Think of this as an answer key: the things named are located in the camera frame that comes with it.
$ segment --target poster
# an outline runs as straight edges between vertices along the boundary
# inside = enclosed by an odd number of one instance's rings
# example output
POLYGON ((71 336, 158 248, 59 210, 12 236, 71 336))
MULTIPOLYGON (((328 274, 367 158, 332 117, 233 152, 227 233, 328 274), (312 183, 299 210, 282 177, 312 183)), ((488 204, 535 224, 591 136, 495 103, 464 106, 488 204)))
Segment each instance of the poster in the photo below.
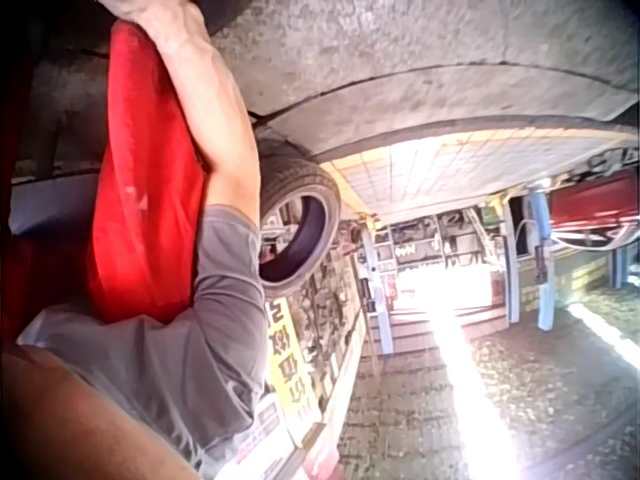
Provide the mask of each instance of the poster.
POLYGON ((255 422, 249 430, 238 435, 238 440, 236 456, 220 470, 216 480, 275 478, 295 449, 275 394, 260 400, 255 422))
POLYGON ((266 311, 269 318, 267 379, 278 395, 293 441, 302 447, 305 435, 315 422, 321 421, 322 415, 305 369, 287 300, 279 298, 267 303, 266 311))

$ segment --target ladder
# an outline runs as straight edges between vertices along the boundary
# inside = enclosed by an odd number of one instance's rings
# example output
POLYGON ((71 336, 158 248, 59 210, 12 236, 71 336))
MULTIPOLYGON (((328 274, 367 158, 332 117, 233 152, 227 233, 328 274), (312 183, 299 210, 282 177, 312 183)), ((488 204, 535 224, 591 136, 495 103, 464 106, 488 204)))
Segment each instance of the ladder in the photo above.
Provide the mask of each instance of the ladder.
POLYGON ((487 255, 487 261, 490 264, 498 267, 500 271, 503 271, 504 265, 500 261, 498 252, 496 251, 496 247, 491 241, 491 239, 489 238, 489 235, 487 235, 487 232, 484 229, 484 225, 482 225, 482 221, 480 220, 480 218, 478 217, 478 214, 476 213, 476 209, 473 207, 465 208, 463 210, 463 214, 466 216, 469 222, 471 222, 471 225, 473 225, 474 230, 478 234, 478 238, 480 239, 480 242, 484 247, 485 254, 487 255))

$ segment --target tire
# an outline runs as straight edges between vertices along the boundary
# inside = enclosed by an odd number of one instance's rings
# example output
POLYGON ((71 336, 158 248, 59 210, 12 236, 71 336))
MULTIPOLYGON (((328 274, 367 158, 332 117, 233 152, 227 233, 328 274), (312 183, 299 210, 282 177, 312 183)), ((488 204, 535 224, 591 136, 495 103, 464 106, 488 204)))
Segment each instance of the tire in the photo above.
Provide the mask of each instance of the tire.
POLYGON ((285 296, 302 285, 331 247, 340 221, 340 192, 318 165, 299 158, 271 157, 260 164, 260 218, 302 197, 302 216, 291 242, 275 258, 260 265, 267 300, 285 296))

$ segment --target car wheel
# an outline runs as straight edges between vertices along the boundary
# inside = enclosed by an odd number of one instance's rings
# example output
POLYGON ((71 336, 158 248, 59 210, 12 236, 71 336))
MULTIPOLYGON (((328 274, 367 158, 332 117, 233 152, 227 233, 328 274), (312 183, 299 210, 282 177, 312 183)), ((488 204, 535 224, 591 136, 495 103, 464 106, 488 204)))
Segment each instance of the car wheel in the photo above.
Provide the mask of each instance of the car wheel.
POLYGON ((291 237, 276 240, 261 259, 260 278, 271 300, 298 288, 326 255, 340 221, 340 192, 322 168, 300 158, 263 159, 260 170, 263 251, 269 232, 291 237), (285 211, 292 204, 295 212, 285 211))

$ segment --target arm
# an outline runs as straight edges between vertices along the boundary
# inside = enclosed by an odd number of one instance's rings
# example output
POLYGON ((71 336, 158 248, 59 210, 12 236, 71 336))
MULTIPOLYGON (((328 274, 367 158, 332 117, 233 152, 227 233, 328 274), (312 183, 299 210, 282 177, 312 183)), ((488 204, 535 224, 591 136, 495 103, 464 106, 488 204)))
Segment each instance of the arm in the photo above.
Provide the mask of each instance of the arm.
POLYGON ((5 348, 2 420, 33 478, 198 478, 158 435, 76 379, 54 355, 5 348))
POLYGON ((259 225, 260 169, 240 91, 211 45, 202 13, 184 0, 102 0, 138 23, 156 44, 176 88, 189 129, 211 175, 205 205, 238 209, 259 225))

